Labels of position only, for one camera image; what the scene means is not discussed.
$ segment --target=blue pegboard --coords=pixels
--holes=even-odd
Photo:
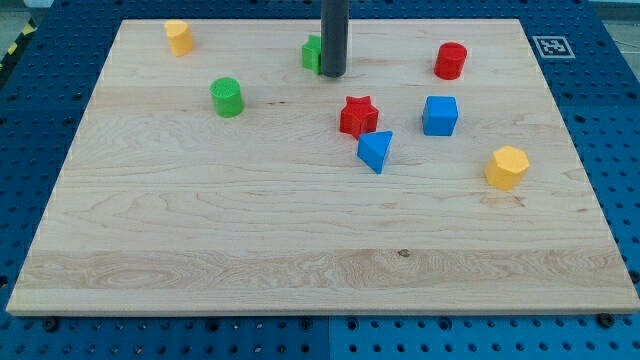
[[[585,0],[351,3],[353,18],[518,18],[534,48],[534,36],[564,37],[575,58],[534,53],[614,238],[638,280],[640,84]],[[317,0],[57,0],[0,92],[2,308],[122,19],[306,19],[319,14]],[[52,321],[16,319],[2,311],[0,359],[640,357],[640,316],[616,316],[613,324],[603,319],[607,321],[599,323],[595,317]]]

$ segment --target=red cylinder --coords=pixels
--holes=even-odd
[[[454,42],[444,43],[438,50],[438,59],[433,72],[441,79],[457,79],[462,73],[466,58],[467,49],[464,46]]]

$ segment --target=red star block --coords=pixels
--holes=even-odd
[[[347,106],[340,113],[340,131],[359,139],[360,134],[376,131],[378,109],[371,105],[371,97],[347,96]]]

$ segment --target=red block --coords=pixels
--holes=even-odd
[[[438,51],[438,59],[433,72],[441,79],[457,79],[462,73],[466,58],[467,49],[464,46],[454,42],[444,43]]]
[[[371,105],[371,97],[347,96],[347,106],[340,113],[340,131],[359,139],[360,134],[376,131],[378,109]]]

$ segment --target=wooden board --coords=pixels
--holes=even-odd
[[[348,73],[301,68],[318,21],[124,21],[10,299],[14,315],[633,312],[636,292],[516,20],[353,21]],[[432,75],[438,46],[470,50]],[[215,115],[233,76],[245,111]],[[384,173],[337,130],[371,95],[394,131]],[[427,95],[453,95],[451,138]],[[524,149],[511,192],[492,151]]]

